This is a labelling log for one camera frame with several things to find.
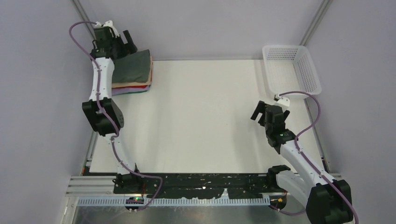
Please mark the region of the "dark grey t-shirt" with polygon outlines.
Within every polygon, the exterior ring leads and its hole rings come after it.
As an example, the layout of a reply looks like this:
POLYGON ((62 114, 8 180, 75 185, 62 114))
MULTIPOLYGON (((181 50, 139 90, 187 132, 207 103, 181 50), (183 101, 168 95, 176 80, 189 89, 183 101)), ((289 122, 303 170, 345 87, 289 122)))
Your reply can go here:
POLYGON ((114 61, 113 84, 146 83, 151 70, 151 54, 146 49, 114 61))

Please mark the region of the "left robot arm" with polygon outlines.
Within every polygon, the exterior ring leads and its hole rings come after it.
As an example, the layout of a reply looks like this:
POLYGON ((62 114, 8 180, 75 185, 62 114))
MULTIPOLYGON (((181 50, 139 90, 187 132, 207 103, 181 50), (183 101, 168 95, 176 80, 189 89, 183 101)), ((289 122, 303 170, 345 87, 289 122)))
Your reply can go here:
POLYGON ((115 186, 139 189, 142 186, 139 170, 136 163, 128 158, 120 139, 124 117, 112 99, 112 76, 115 70, 113 61, 125 57, 128 51, 113 27, 98 24, 94 33, 93 50, 89 54, 94 71, 93 85, 90 98, 82 103, 82 109, 93 130, 112 149, 117 162, 117 175, 113 180, 115 186))

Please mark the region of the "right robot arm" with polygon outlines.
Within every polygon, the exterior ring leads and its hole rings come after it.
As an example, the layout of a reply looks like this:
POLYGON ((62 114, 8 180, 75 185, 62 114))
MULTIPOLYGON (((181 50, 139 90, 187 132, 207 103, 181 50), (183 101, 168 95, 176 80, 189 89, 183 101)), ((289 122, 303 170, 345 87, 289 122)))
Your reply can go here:
POLYGON ((286 165, 268 169, 269 182, 292 194, 304 207, 312 224, 344 224, 353 221, 351 188, 336 180, 305 153, 297 136, 286 128, 289 111, 259 101, 252 116, 265 128, 268 144, 295 169, 286 165))

